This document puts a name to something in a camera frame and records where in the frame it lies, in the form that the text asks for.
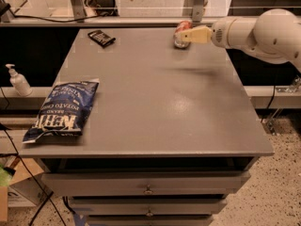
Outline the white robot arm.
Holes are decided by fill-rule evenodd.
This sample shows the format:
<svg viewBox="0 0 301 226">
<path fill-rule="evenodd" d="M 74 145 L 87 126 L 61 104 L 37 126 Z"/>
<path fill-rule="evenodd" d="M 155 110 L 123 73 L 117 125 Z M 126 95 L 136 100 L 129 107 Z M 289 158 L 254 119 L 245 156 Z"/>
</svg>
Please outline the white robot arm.
<svg viewBox="0 0 301 226">
<path fill-rule="evenodd" d="M 211 41 L 271 64 L 291 62 L 301 73 L 301 24 L 285 9 L 270 9 L 259 17 L 224 17 L 211 27 L 200 25 L 178 32 L 176 38 L 192 43 Z"/>
</svg>

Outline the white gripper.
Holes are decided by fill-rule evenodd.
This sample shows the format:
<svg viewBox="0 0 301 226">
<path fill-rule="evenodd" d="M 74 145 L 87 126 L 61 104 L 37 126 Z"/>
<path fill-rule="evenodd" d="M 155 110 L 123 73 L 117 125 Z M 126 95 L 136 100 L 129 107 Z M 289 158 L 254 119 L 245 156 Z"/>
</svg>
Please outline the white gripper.
<svg viewBox="0 0 301 226">
<path fill-rule="evenodd" d="M 234 17 L 224 17 L 213 23 L 212 30 L 207 26 L 187 29 L 180 33 L 180 39 L 185 42 L 208 43 L 212 37 L 215 46 L 231 49 L 234 45 L 230 43 L 230 29 L 235 21 Z"/>
</svg>

